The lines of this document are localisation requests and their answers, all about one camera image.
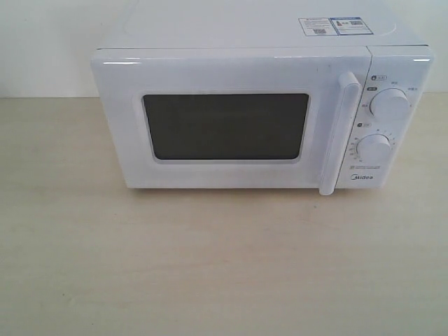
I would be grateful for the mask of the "white microwave door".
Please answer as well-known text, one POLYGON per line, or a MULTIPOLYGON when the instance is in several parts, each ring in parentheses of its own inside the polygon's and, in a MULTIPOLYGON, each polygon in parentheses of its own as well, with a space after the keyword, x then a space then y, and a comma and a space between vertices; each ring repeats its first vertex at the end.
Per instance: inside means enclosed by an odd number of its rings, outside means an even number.
POLYGON ((336 188, 366 47, 101 48, 92 72, 129 188, 336 188))

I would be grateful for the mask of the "white microwave oven body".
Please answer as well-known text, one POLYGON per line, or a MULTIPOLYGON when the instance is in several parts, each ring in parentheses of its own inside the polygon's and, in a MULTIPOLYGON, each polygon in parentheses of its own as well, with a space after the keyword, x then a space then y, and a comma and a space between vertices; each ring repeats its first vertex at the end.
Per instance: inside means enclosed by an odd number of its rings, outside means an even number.
POLYGON ((428 44, 381 1, 133 1, 96 50, 362 46, 372 61, 336 190, 384 185, 433 62, 428 44), (373 35, 306 36, 298 21, 336 17, 361 17, 373 35), (378 120, 370 102, 391 88, 406 94, 410 111, 401 120, 378 120), (364 162, 356 152, 358 142, 371 134, 390 141, 383 162, 364 162))

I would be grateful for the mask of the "lower white control knob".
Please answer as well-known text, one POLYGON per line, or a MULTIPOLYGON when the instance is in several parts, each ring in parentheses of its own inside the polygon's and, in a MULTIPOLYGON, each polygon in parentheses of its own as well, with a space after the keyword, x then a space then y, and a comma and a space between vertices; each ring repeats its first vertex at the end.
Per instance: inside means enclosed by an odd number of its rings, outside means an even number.
POLYGON ((364 162, 383 162, 391 153, 391 144, 383 134, 371 134, 358 142, 356 152, 364 162))

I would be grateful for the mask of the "white control knob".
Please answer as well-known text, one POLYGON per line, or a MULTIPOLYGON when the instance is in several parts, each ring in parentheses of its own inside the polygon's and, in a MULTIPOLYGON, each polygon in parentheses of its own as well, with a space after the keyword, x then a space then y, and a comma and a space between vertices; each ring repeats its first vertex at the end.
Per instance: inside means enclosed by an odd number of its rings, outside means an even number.
POLYGON ((410 112, 410 102, 402 90, 391 88, 375 95, 370 112, 378 120, 401 120, 410 112))
POLYGON ((391 153, 391 144, 383 134, 371 134, 358 142, 356 152, 364 162, 383 162, 391 153))

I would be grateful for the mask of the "upper white control knob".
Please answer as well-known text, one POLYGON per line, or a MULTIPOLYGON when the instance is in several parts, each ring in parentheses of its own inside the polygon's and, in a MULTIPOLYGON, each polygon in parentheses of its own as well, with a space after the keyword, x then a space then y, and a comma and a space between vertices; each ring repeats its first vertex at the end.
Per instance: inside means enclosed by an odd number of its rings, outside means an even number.
POLYGON ((391 88, 375 95, 370 112, 378 120, 401 120, 410 112, 410 102, 402 90, 391 88))

